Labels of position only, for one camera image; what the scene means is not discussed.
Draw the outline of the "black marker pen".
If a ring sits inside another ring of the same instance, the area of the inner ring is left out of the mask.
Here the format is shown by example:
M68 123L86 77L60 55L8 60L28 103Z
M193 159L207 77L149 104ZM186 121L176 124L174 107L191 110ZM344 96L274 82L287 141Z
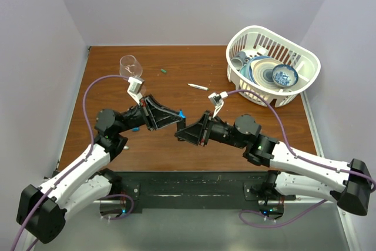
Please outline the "black marker pen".
M186 127L186 119L182 118L180 121L176 123L177 130L176 132L183 130Z

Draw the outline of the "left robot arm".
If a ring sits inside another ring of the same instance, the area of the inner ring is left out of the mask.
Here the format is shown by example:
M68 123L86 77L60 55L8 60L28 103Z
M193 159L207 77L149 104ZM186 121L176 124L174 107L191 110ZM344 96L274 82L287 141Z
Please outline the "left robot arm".
M118 198L122 185L115 175L102 173L100 168L123 151L127 138L122 132L140 126L153 131L173 124L184 125L184 115L161 105L152 95L140 98L139 104L126 112L102 109L96 118L97 135L85 151L54 177L21 192L16 216L20 230L47 244L76 212L97 199Z

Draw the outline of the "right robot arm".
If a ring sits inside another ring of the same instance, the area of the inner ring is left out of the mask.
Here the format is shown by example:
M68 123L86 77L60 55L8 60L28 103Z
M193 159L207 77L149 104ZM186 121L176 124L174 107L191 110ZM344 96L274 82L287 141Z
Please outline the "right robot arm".
M331 160L290 148L262 134L261 126L248 114L239 116L232 125L209 111L191 125L186 124L183 114L179 117L175 134L178 139L197 146L214 140L244 149L243 157L248 162L273 168L261 186L265 198L305 195L336 203L353 215L367 215L372 184L363 161Z

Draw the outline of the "blue marker cap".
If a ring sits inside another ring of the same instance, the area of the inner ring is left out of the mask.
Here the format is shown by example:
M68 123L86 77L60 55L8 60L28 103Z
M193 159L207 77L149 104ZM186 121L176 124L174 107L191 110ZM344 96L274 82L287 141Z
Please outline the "blue marker cap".
M182 117L183 119L186 118L182 110L179 111L179 116Z

